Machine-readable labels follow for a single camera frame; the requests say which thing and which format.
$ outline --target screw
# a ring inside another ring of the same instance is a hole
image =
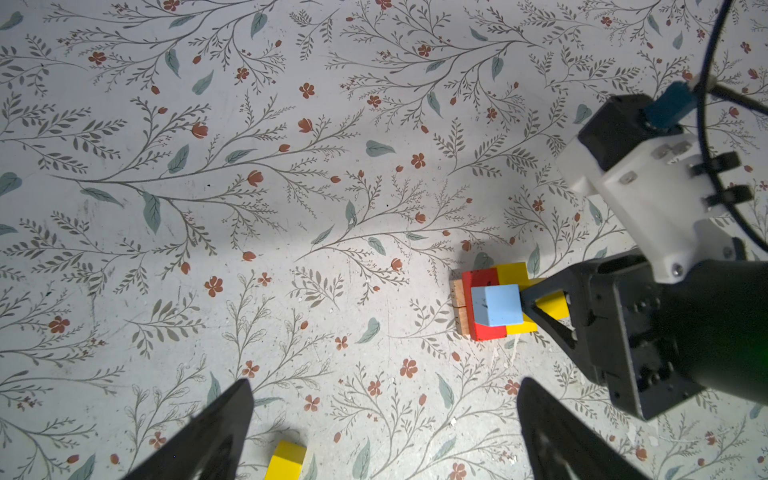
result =
[[[633,171],[629,171],[626,174],[622,175],[621,178],[619,178],[619,183],[622,185],[628,185],[634,182],[637,179],[637,174]]]

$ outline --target light blue block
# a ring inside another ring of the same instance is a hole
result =
[[[507,326],[523,323],[520,288],[517,285],[472,287],[472,309],[475,323],[485,326]]]

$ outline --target red block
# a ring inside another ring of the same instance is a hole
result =
[[[496,269],[488,268],[464,272],[462,273],[462,285],[464,286],[464,297],[467,303],[470,337],[476,342],[505,338],[507,336],[507,327],[477,325],[475,323],[475,312],[472,309],[472,287],[498,285]]]

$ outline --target floral patterned floor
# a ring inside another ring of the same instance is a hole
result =
[[[766,101],[768,3],[735,3],[713,74]],[[643,423],[545,334],[452,333],[463,270],[632,245],[553,160],[608,95],[691,78],[717,6],[5,0],[0,478],[120,478],[243,377],[241,478],[277,439],[309,480],[531,478],[524,376],[652,478],[768,478],[760,406]],[[768,122],[709,112],[765,236]]]

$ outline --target blue connector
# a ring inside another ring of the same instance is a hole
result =
[[[659,130],[674,127],[696,108],[696,95],[683,81],[675,81],[652,104],[643,109],[648,123]]]

